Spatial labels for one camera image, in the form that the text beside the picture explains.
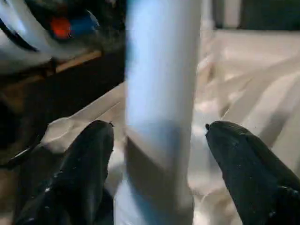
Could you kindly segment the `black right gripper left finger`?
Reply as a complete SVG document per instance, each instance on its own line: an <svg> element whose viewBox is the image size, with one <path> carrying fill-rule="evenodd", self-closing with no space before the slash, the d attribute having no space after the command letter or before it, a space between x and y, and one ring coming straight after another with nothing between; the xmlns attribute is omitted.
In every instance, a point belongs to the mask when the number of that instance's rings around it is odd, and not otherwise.
<svg viewBox="0 0 300 225"><path fill-rule="evenodd" d="M111 225L113 198L105 189L114 132L90 123L63 154L45 147L20 165L15 225Z"/></svg>

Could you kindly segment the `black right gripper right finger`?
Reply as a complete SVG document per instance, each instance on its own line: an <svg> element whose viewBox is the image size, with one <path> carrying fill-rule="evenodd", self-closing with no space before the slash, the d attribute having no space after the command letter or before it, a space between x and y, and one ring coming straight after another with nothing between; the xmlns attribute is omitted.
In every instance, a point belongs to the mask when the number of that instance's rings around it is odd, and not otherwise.
<svg viewBox="0 0 300 225"><path fill-rule="evenodd" d="M300 180L248 129L206 124L206 140L245 225L298 225Z"/></svg>

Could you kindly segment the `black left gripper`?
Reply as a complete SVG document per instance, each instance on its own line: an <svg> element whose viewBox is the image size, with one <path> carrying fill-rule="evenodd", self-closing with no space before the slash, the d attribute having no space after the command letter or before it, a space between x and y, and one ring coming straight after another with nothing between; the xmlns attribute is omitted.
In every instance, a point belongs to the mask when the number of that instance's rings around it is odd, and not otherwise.
<svg viewBox="0 0 300 225"><path fill-rule="evenodd" d="M124 0L28 0L26 5L58 42L77 40L100 48L125 43Z"/></svg>

